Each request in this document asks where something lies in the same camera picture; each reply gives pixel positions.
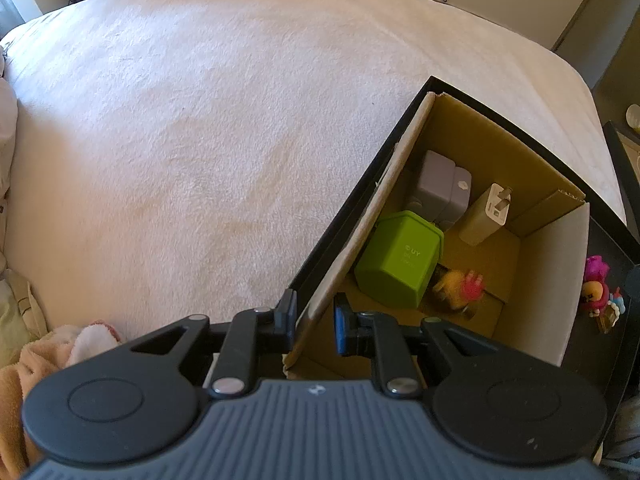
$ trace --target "round black pad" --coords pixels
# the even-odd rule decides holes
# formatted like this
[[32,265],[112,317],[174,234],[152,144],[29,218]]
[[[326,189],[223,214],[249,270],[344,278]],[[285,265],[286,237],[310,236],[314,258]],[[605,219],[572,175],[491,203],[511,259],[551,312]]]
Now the round black pad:
[[135,413],[143,400],[142,391],[135,384],[122,379],[98,379],[73,390],[69,408],[89,422],[113,422]]
[[433,413],[476,455],[540,466],[589,452],[606,406],[580,376],[508,351],[462,358],[437,386]]
[[176,363],[119,348],[41,381],[24,402],[22,420],[44,453],[107,465],[170,446],[196,412],[194,387]]

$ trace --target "yellow toy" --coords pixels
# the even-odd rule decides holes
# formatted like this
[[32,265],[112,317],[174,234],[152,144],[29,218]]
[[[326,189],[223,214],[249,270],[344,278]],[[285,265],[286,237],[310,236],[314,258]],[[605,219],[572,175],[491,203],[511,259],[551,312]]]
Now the yellow toy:
[[477,301],[484,291],[482,274],[470,270],[448,271],[433,287],[436,296],[449,304],[451,310],[466,309],[470,301]]
[[580,298],[583,302],[583,308],[589,311],[590,317],[598,317],[607,306],[609,289],[605,290],[606,286],[601,282],[584,282],[582,284]]

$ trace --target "metal rivet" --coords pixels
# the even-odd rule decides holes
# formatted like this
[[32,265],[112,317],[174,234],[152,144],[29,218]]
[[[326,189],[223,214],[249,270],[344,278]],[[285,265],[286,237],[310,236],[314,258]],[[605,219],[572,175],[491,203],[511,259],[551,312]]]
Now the metal rivet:
[[222,377],[212,385],[217,394],[233,395],[244,389],[244,383],[237,377]]
[[393,394],[412,394],[418,389],[418,381],[409,377],[396,377],[386,384],[386,389]]

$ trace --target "white power adapter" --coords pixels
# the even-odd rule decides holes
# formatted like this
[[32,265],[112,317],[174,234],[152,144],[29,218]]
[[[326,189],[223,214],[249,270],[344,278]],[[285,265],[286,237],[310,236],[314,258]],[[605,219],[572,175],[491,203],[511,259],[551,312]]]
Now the white power adapter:
[[491,184],[460,219],[460,239],[475,247],[495,233],[507,221],[511,188]]

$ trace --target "white fleece blanket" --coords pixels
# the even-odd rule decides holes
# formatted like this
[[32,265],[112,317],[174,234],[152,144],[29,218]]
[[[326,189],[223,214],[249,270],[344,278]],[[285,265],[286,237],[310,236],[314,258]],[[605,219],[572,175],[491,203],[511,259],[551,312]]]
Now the white fleece blanket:
[[102,318],[131,338],[274,305],[430,75],[624,215],[580,76],[429,0],[89,0],[3,44],[6,256],[52,326]]

